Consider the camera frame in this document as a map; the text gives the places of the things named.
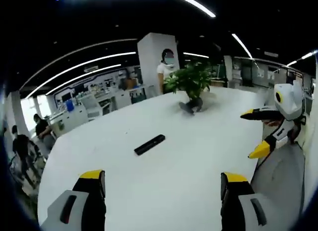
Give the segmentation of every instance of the person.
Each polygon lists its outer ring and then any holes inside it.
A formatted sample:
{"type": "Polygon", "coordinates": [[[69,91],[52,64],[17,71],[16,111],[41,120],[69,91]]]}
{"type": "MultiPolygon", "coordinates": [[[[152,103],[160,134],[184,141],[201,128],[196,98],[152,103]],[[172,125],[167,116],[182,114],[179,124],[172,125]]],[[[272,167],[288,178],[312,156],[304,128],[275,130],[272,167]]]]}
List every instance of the person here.
{"type": "Polygon", "coordinates": [[[12,127],[12,134],[14,135],[14,140],[12,144],[12,150],[14,153],[18,154],[20,161],[21,161],[21,173],[26,178],[26,180],[29,182],[29,184],[32,186],[33,189],[35,189],[35,184],[32,182],[29,175],[26,173],[28,168],[31,168],[36,178],[40,179],[41,176],[38,172],[38,170],[33,165],[33,159],[31,158],[29,154],[29,144],[34,147],[35,152],[37,155],[39,155],[39,148],[34,142],[32,142],[26,135],[20,134],[18,135],[18,129],[17,126],[14,125],[12,127]]]}
{"type": "Polygon", "coordinates": [[[35,133],[37,137],[44,143],[46,149],[51,151],[54,146],[55,139],[51,135],[51,128],[49,124],[44,119],[41,119],[38,114],[34,114],[33,120],[36,123],[35,133]]]}
{"type": "Polygon", "coordinates": [[[174,67],[174,54],[171,49],[164,49],[161,54],[161,62],[157,67],[157,73],[159,78],[159,88],[161,93],[169,93],[164,84],[164,79],[169,77],[169,75],[175,71],[174,67]]]}

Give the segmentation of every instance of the white robot head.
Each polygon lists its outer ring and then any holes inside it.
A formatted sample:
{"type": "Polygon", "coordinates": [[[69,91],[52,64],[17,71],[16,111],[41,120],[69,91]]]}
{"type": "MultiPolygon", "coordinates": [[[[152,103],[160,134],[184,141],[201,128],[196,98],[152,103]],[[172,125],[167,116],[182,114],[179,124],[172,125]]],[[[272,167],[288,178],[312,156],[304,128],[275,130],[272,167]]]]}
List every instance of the white robot head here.
{"type": "Polygon", "coordinates": [[[295,120],[302,115],[304,91],[298,80],[294,80],[293,84],[276,84],[274,98],[275,106],[287,121],[295,120]]]}

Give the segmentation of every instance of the black pot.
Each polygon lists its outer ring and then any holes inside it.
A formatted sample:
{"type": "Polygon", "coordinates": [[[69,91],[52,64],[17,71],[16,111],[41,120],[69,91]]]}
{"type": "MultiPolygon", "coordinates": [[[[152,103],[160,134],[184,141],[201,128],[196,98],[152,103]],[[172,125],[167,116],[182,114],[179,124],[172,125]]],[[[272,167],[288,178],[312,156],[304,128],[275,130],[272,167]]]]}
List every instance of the black pot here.
{"type": "Polygon", "coordinates": [[[203,105],[203,101],[200,97],[195,99],[190,99],[190,101],[187,103],[183,103],[183,102],[179,103],[180,108],[190,114],[194,114],[194,112],[199,112],[202,108],[202,105],[203,105]]]}

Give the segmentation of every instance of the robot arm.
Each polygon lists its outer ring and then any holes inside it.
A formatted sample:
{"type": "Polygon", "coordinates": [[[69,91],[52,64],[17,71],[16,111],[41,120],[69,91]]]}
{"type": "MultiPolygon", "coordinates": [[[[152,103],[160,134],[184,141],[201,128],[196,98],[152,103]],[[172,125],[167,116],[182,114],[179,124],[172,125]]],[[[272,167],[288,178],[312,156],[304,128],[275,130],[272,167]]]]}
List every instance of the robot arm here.
{"type": "Polygon", "coordinates": [[[304,92],[299,83],[276,84],[274,87],[275,106],[251,109],[241,115],[247,120],[283,120],[280,126],[248,156],[261,158],[269,155],[276,148],[285,145],[290,138],[290,131],[295,127],[295,121],[302,118],[304,92]]]}

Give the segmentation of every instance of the monitor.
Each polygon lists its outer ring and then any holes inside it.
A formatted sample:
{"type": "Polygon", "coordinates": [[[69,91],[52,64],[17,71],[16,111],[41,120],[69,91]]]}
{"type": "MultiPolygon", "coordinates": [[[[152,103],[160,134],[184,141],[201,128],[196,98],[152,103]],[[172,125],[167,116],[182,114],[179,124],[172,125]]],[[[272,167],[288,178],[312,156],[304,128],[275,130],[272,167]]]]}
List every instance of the monitor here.
{"type": "Polygon", "coordinates": [[[72,98],[71,97],[71,93],[67,93],[67,94],[62,96],[62,102],[66,102],[66,101],[68,101],[71,98],[72,98]]]}
{"type": "Polygon", "coordinates": [[[80,84],[78,86],[75,87],[75,94],[79,94],[81,92],[86,91],[87,89],[84,87],[84,84],[80,84]]]}

